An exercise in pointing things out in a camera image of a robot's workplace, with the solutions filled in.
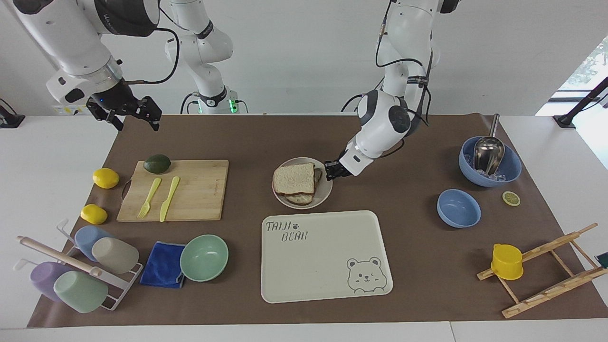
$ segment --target brown table mat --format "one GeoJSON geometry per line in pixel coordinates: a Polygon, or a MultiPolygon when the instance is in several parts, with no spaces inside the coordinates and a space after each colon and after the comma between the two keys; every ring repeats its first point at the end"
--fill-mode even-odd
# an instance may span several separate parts
{"type": "MultiPolygon", "coordinates": [[[[358,177],[335,180],[329,199],[307,211],[375,212],[393,275],[391,293],[268,304],[260,295],[260,225],[270,215],[301,213],[274,198],[272,172],[297,156],[321,161],[335,158],[359,130],[358,120],[337,116],[164,116],[155,133],[147,123],[128,117],[104,163],[120,174],[121,182],[111,190],[93,187],[87,201],[109,212],[108,222],[101,227],[137,247],[144,264],[158,240],[187,243],[201,234],[216,234],[229,246],[228,265],[213,281],[186,280],[179,290],[136,283],[115,312],[97,309],[81,315],[42,297],[28,326],[502,320],[500,311],[513,305],[511,298],[495,277],[479,281],[475,276],[489,267],[493,244],[509,243],[526,251],[563,233],[525,168],[517,181],[495,189],[478,187],[461,174],[458,153],[462,143],[484,135],[490,121],[491,117],[479,114],[432,116],[431,126],[420,127],[401,151],[374,162],[358,177]],[[137,161],[157,153],[171,159],[230,161],[220,221],[116,222],[122,186],[137,161]],[[454,229],[441,221],[436,201],[449,188],[465,190],[477,199],[482,208],[479,224],[454,229]],[[503,203],[500,196],[506,190],[521,196],[519,207],[503,203]]],[[[99,129],[111,128],[100,124],[99,129]]],[[[502,128],[498,137],[512,146],[502,128]]],[[[75,230],[84,225],[79,219],[75,230]]],[[[557,252],[572,271],[583,270],[569,246],[557,252]]],[[[293,260],[293,266],[305,262],[293,260]]],[[[523,278],[510,286],[523,299],[567,277],[546,254],[527,262],[523,278]]],[[[608,309],[589,283],[516,319],[600,317],[608,317],[608,309]]]]}

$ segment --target green bowl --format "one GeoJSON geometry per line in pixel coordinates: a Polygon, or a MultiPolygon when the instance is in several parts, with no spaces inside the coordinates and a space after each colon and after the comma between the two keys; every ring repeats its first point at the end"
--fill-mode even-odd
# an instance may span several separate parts
{"type": "Polygon", "coordinates": [[[207,234],[188,242],[179,258],[179,266],[191,281],[210,281],[219,276],[228,263],[228,246],[222,238],[207,234]]]}

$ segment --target avocado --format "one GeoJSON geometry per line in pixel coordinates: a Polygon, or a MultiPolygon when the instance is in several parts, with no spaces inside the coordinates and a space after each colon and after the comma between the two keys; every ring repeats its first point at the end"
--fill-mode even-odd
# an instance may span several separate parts
{"type": "Polygon", "coordinates": [[[171,160],[165,155],[153,155],[143,162],[143,168],[156,175],[163,173],[171,166],[171,160]]]}

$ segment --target bear drawing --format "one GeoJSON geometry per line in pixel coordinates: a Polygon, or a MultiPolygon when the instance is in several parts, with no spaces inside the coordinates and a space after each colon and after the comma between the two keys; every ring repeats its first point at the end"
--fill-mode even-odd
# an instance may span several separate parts
{"type": "Polygon", "coordinates": [[[372,257],[369,261],[362,262],[349,259],[347,266],[350,270],[348,286],[355,293],[384,292],[387,280],[380,269],[380,259],[372,257]]]}

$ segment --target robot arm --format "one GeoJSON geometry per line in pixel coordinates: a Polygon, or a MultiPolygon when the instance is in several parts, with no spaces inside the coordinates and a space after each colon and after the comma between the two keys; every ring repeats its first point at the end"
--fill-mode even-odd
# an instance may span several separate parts
{"type": "MultiPolygon", "coordinates": [[[[181,54],[178,67],[186,70],[194,79],[202,113],[234,112],[233,100],[237,94],[224,85],[219,70],[209,64],[232,56],[232,40],[213,25],[204,4],[199,0],[171,0],[171,10],[177,24],[190,31],[179,37],[181,54]]],[[[175,62],[174,44],[167,42],[165,53],[169,60],[175,62]]]]}
{"type": "Polygon", "coordinates": [[[158,130],[161,110],[152,98],[133,96],[119,63],[100,41],[103,33],[150,35],[158,25],[157,0],[13,0],[13,4],[27,30],[60,66],[47,82],[56,100],[67,105],[91,96],[87,107],[97,120],[121,130],[115,115],[132,115],[158,130]],[[128,19],[117,13],[129,13],[128,19]]]}
{"type": "Polygon", "coordinates": [[[390,14],[387,11],[376,47],[376,64],[385,71],[383,87],[366,93],[359,102],[361,130],[337,160],[325,163],[329,180],[359,175],[416,130],[422,118],[430,69],[438,60],[438,54],[436,57],[433,53],[433,20],[437,12],[452,12],[459,1],[391,1],[390,5],[396,5],[390,14]]]}

